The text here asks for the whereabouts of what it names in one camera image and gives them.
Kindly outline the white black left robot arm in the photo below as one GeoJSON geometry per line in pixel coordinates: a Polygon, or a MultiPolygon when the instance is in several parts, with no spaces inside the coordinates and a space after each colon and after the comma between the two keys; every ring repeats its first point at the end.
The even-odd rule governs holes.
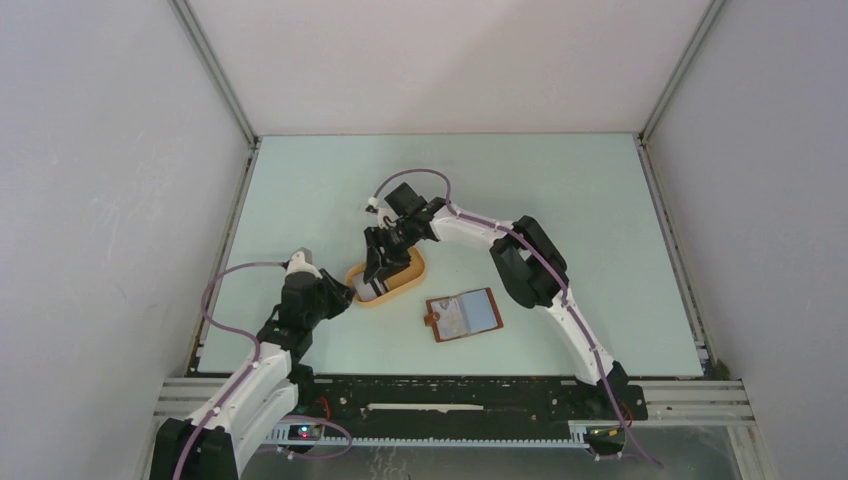
{"type": "Polygon", "coordinates": [[[313,330],[347,310],[355,291],[324,269],[292,260],[280,266],[281,299],[262,328],[232,330],[252,342],[248,357],[202,407],[159,427],[150,478],[237,479],[280,420],[314,408],[312,370],[300,361],[313,330]]]}

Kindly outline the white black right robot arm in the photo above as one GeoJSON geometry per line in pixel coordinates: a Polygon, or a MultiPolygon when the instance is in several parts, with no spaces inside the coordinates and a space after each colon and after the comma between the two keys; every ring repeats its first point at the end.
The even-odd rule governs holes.
{"type": "Polygon", "coordinates": [[[629,378],[620,362],[602,346],[576,304],[567,264],[539,223],[530,216],[500,222],[461,210],[449,199],[425,200],[407,183],[366,206],[377,223],[365,229],[366,261],[362,279],[388,288],[391,277],[412,265],[417,243],[455,242],[487,251],[506,293],[520,306],[542,309],[564,334],[575,355],[577,381],[585,385],[585,411],[606,418],[622,403],[629,378]]]}

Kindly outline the brown leather card holder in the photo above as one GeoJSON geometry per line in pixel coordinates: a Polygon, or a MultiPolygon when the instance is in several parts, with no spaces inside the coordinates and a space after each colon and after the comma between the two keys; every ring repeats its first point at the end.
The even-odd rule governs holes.
{"type": "Polygon", "coordinates": [[[424,324],[437,343],[459,340],[501,329],[502,316],[490,288],[426,301],[424,324]]]}

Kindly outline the white striped credit cards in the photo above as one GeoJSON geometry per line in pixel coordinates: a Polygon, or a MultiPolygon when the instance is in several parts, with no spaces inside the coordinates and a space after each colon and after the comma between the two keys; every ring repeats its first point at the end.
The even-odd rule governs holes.
{"type": "Polygon", "coordinates": [[[366,282],[364,274],[359,273],[352,278],[353,287],[361,302],[371,302],[390,291],[387,284],[379,279],[366,282]]]}

